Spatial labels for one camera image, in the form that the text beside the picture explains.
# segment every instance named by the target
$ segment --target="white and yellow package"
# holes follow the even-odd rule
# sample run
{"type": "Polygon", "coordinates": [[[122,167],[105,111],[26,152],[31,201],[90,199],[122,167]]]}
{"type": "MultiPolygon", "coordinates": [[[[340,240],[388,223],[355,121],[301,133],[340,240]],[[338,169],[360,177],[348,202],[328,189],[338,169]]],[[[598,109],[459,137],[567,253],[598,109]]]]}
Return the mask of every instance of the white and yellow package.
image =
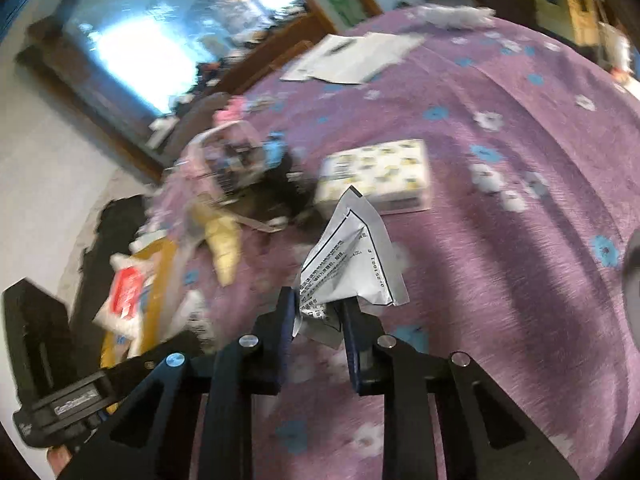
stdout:
{"type": "Polygon", "coordinates": [[[315,204],[330,218],[342,194],[355,187],[380,214],[424,211],[431,207],[431,174],[424,142],[395,140],[328,156],[315,204]]]}

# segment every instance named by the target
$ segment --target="silver rivet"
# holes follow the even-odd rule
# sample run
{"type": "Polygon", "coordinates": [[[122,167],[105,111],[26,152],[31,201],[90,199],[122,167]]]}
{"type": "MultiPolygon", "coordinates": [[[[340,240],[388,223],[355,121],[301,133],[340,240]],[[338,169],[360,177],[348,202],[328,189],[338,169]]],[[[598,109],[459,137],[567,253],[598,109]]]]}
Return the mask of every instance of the silver rivet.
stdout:
{"type": "Polygon", "coordinates": [[[238,340],[238,342],[240,343],[240,346],[243,346],[244,348],[253,348],[254,346],[256,346],[258,344],[258,341],[260,341],[258,339],[258,336],[253,335],[253,334],[243,335],[238,340]]]}
{"type": "Polygon", "coordinates": [[[451,356],[451,362],[455,365],[465,367],[471,362],[471,357],[464,352],[455,352],[455,354],[451,356]]]}
{"type": "Polygon", "coordinates": [[[184,355],[182,354],[175,353],[175,354],[168,355],[166,357],[166,363],[172,368],[181,366],[183,362],[184,362],[184,355]]]}
{"type": "Polygon", "coordinates": [[[382,346],[382,348],[393,348],[396,343],[396,338],[392,335],[385,334],[378,338],[378,345],[382,346]]]}

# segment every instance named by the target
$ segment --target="triangular cutout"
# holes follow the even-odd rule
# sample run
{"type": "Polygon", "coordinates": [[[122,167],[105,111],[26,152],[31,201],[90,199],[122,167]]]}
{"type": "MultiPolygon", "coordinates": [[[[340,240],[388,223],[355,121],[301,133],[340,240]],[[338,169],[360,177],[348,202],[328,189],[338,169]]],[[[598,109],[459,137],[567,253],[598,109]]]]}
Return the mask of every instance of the triangular cutout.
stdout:
{"type": "Polygon", "coordinates": [[[522,427],[507,413],[481,383],[474,385],[474,394],[484,422],[489,445],[494,449],[503,449],[525,439],[522,427]]]}
{"type": "Polygon", "coordinates": [[[135,406],[128,407],[129,413],[111,431],[111,439],[129,447],[145,447],[163,390],[161,383],[152,384],[135,406]]]}

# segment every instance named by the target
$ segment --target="white paper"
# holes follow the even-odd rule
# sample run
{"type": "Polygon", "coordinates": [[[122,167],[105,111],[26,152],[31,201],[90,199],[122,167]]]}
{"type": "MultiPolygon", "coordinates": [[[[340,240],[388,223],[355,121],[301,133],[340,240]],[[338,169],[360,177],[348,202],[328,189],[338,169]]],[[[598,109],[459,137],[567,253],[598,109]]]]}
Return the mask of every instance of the white paper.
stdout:
{"type": "Polygon", "coordinates": [[[397,36],[371,32],[335,54],[316,59],[310,73],[330,83],[361,84],[387,66],[400,62],[423,41],[420,34],[397,36]]]}
{"type": "Polygon", "coordinates": [[[383,306],[409,296],[382,218],[353,187],[341,197],[300,273],[300,314],[294,334],[337,347],[338,317],[327,303],[359,296],[383,306]]]}
{"type": "Polygon", "coordinates": [[[308,81],[312,78],[312,68],[319,59],[329,55],[332,50],[340,48],[355,39],[357,38],[328,34],[320,43],[304,54],[280,79],[282,81],[308,81]]]}

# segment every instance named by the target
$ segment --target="purple bedspread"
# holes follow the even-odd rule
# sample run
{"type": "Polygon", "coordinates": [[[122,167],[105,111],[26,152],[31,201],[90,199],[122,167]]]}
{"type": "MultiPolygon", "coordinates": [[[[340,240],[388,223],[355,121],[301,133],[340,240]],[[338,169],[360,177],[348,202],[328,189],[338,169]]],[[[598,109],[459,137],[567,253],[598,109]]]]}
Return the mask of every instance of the purple bedspread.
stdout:
{"type": "MultiPolygon", "coordinates": [[[[433,208],[384,217],[411,301],[369,311],[419,351],[468,352],[594,478],[640,411],[620,293],[622,251],[640,224],[638,102],[568,47],[501,20],[489,33],[449,32],[396,10],[351,33],[367,31],[427,40],[364,86],[273,75],[250,97],[276,104],[248,120],[283,132],[309,171],[340,150],[425,140],[433,208]],[[473,164],[487,168],[473,175],[473,164]],[[481,192],[487,178],[507,193],[481,192]]],[[[167,197],[180,185],[170,178],[156,208],[174,236],[182,200],[167,197]]],[[[225,342],[303,256],[293,229],[243,237],[235,284],[217,286],[203,251],[189,285],[211,301],[225,342]]],[[[256,479],[380,478],[382,398],[351,391],[344,350],[297,339],[291,359],[283,393],[256,400],[256,479]]]]}

